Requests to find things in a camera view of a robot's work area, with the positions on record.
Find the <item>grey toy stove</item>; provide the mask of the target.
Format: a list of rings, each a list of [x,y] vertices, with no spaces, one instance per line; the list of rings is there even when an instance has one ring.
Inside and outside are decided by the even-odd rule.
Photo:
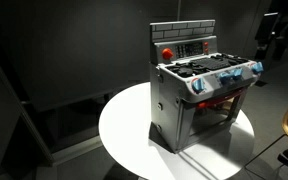
[[[178,153],[235,122],[260,62],[220,53],[215,21],[150,25],[151,120]]]

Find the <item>round white table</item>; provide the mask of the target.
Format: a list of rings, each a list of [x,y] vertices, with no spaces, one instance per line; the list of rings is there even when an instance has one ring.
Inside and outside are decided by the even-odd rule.
[[[254,131],[240,112],[228,130],[173,154],[149,139],[150,84],[141,83],[115,95],[104,107],[99,134],[108,153],[146,180],[226,180],[249,161]]]

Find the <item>black office chair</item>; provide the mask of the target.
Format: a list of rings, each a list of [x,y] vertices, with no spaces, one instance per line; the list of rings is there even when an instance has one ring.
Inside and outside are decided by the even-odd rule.
[[[256,59],[264,60],[271,42],[274,41],[275,48],[271,59],[279,61],[288,48],[288,13],[266,13],[257,30],[255,40],[258,43]]]

